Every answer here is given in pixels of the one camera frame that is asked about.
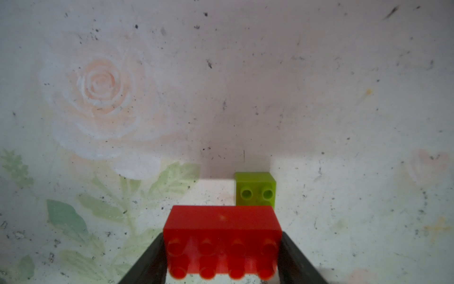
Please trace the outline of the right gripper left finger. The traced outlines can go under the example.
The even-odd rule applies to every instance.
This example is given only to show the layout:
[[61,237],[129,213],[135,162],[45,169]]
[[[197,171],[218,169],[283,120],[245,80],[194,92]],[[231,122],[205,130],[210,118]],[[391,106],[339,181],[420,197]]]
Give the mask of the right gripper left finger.
[[165,284],[167,256],[160,233],[118,284]]

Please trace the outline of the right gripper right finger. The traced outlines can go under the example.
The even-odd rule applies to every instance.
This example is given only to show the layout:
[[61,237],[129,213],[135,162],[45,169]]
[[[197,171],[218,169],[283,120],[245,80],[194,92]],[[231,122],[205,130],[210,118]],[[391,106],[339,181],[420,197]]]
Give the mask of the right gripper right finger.
[[328,284],[285,232],[280,241],[277,268],[281,284]]

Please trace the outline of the red long lego brick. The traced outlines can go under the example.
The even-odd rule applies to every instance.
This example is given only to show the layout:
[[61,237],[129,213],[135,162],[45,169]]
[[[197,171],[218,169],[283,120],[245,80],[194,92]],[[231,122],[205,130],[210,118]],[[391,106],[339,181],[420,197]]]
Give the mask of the red long lego brick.
[[175,205],[163,228],[170,275],[271,279],[282,229],[271,206]]

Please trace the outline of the lime green lego brick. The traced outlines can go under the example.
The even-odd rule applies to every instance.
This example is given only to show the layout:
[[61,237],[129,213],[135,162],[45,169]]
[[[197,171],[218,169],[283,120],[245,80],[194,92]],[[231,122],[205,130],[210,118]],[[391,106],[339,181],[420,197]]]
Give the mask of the lime green lego brick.
[[269,172],[236,172],[236,206],[275,207],[277,182]]

